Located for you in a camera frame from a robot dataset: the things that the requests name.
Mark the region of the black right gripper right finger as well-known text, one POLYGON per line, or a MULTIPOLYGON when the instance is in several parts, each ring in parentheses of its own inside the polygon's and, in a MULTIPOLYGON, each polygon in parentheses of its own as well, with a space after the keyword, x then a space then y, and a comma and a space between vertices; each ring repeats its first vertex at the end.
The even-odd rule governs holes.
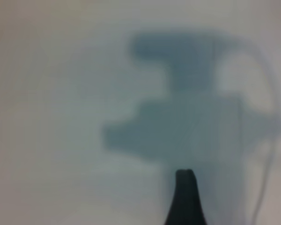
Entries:
POLYGON ((201 200, 200 200, 200 194, 199 194, 199 188, 197 184, 197 179, 196 176, 193 172, 193 170, 188 170, 189 177, 190 177, 190 195, 191 195, 191 219, 190 219, 190 224, 191 225, 207 225, 207 222, 204 217, 204 212, 202 209, 201 205, 201 200))

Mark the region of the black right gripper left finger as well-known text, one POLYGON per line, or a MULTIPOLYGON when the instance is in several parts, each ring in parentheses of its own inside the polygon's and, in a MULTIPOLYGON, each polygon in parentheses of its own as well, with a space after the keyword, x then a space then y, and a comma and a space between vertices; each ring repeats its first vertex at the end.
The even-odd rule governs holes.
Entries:
POLYGON ((165 225, 189 225, 191 223, 190 170, 177 170, 175 190, 165 225))

